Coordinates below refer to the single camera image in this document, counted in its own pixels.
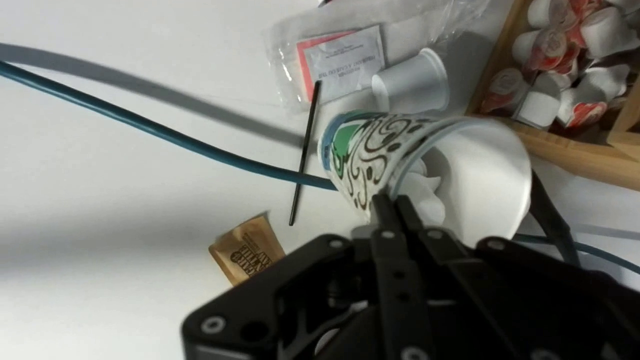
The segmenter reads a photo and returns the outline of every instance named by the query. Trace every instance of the blue cable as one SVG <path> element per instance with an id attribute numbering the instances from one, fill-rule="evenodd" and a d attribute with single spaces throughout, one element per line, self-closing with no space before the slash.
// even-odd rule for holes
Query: blue cable
<path id="1" fill-rule="evenodd" d="M 515 235 L 515 242 L 550 244 L 550 242 L 549 242 L 547 238 L 542 238 L 542 235 L 529 235 L 529 233 L 516 233 L 516 235 Z M 588 244 L 583 244 L 583 242 L 576 242 L 576 249 L 586 252 L 586 253 L 591 253 L 591 256 L 596 256 L 596 258 L 602 258 L 602 259 L 608 259 L 608 262 L 612 262 L 612 263 L 617 263 L 617 266 L 620 266 L 620 268 L 627 268 L 627 269 L 631 269 L 631 272 L 636 272 L 636 274 L 640 275 L 640 266 L 635 263 L 635 262 L 629 262 L 629 259 L 624 259 L 624 258 L 620 258 L 620 256 L 615 256 L 615 253 L 611 253 L 611 252 L 604 252 L 604 249 L 601 249 L 601 248 L 595 248 L 595 246 L 588 246 Z"/>
<path id="2" fill-rule="evenodd" d="M 20 81 L 25 86 L 30 86 L 34 89 L 53 93 L 53 96 L 62 97 L 66 102 L 79 104 L 83 107 L 94 109 L 94 111 L 99 111 L 102 116 L 108 116 L 108 117 L 119 120 L 122 123 L 135 126 L 135 127 L 138 127 L 138 130 L 142 130 L 147 133 L 153 133 L 157 138 L 173 142 L 173 143 L 177 143 L 181 148 L 187 148 L 191 151 L 196 151 L 200 156 L 212 158 L 216 162 L 223 162 L 223 163 L 228 163 L 228 166 L 236 166 L 236 167 L 243 167 L 243 170 L 248 170 L 248 172 L 255 172 L 255 173 L 262 173 L 262 176 L 268 176 L 268 177 L 278 177 L 278 179 L 286 179 L 286 181 L 299 181 L 299 184 L 305 184 L 305 186 L 335 190 L 335 184 L 330 179 L 327 179 L 327 177 L 299 173 L 299 172 L 292 172 L 292 170 L 275 167 L 275 166 L 251 159 L 251 158 L 236 156 L 232 151 L 220 150 L 216 146 L 210 146 L 207 142 L 191 138 L 191 135 L 187 135 L 182 131 L 177 131 L 173 127 L 167 127 L 167 126 L 162 126 L 158 122 L 153 122 L 153 120 L 149 120 L 149 117 L 144 117 L 144 116 L 141 116 L 136 111 L 131 111 L 127 107 L 115 105 L 115 104 L 104 102 L 104 100 L 100 100 L 97 96 L 90 96 L 90 93 L 84 93 L 84 92 L 74 89 L 71 86 L 65 86 L 61 81 L 43 78 L 43 75 L 39 75 L 34 71 L 26 71 L 26 70 L 17 68 L 12 64 L 0 61 L 0 75 L 10 78 L 14 81 Z"/>

